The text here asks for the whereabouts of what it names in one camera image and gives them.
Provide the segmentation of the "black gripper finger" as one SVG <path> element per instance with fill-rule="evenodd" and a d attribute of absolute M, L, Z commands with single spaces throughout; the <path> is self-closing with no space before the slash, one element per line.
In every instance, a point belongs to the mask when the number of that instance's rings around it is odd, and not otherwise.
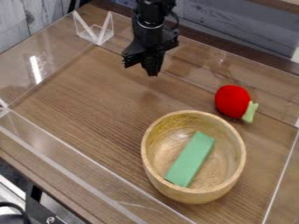
<path fill-rule="evenodd" d="M 150 76 L 156 76 L 160 73 L 162 62 L 164 62 L 164 53 L 160 52 L 150 58 L 150 69 L 149 69 Z"/>
<path fill-rule="evenodd" d="M 153 72 L 153 59 L 152 59 L 150 56 L 142 58 L 142 60 L 141 60 L 141 67 L 146 71 L 146 75 L 148 76 L 153 76 L 154 75 L 154 72 Z"/>

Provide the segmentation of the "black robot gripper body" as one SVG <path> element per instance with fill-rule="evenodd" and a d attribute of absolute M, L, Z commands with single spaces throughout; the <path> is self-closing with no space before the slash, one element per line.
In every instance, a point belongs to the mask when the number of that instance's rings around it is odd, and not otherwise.
<path fill-rule="evenodd" d="M 124 67 L 141 64 L 144 57 L 157 53 L 165 53 L 178 45 L 177 27 L 166 27 L 164 24 L 157 27 L 145 27 L 140 23 L 132 23 L 133 41 L 121 52 Z"/>

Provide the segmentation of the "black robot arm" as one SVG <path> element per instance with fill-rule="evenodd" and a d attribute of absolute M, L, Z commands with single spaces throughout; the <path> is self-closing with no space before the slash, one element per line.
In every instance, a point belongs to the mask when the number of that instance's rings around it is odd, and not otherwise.
<path fill-rule="evenodd" d="M 165 18 L 172 16 L 176 0 L 136 0 L 132 9 L 133 40 L 121 52 L 124 67 L 141 64 L 148 76 L 160 73 L 164 53 L 178 45 L 178 24 L 165 26 Z"/>

